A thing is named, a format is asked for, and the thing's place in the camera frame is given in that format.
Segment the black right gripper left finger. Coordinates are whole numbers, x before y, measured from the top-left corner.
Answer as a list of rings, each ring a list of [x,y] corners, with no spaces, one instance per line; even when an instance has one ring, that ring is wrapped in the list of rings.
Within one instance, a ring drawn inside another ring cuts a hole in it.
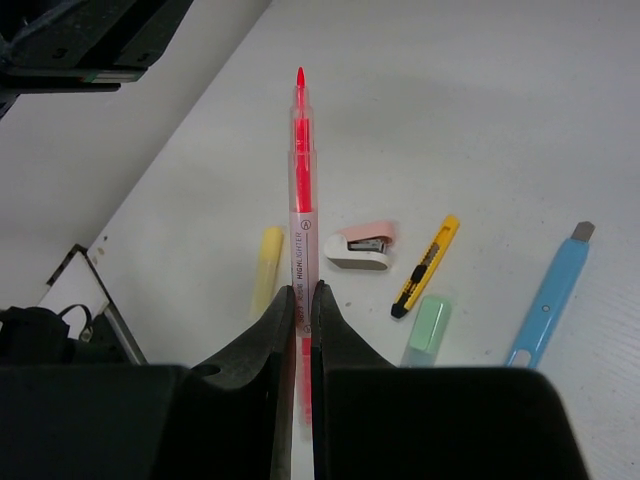
[[[294,307],[285,286],[255,324],[200,364],[143,367],[157,410],[145,478],[290,478]]]

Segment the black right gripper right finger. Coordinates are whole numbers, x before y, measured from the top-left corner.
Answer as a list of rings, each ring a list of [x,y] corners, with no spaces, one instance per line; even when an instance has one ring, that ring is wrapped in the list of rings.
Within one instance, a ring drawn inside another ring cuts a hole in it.
[[[311,314],[319,479],[584,479],[561,399],[540,373],[400,368],[343,318],[319,283]]]

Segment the pink highlighter pen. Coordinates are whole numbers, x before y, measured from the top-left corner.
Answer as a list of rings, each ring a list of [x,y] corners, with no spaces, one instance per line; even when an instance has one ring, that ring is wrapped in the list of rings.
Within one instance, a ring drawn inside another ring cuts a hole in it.
[[[319,281],[317,161],[313,109],[305,71],[299,68],[290,109],[289,236],[291,286],[295,296],[294,323],[298,337],[296,389],[300,420],[312,425],[311,310]]]

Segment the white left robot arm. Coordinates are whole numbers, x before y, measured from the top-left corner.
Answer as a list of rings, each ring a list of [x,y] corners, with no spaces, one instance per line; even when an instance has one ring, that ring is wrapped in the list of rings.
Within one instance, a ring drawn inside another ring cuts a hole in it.
[[[164,54],[191,0],[3,1],[1,114],[26,94],[117,91]]]

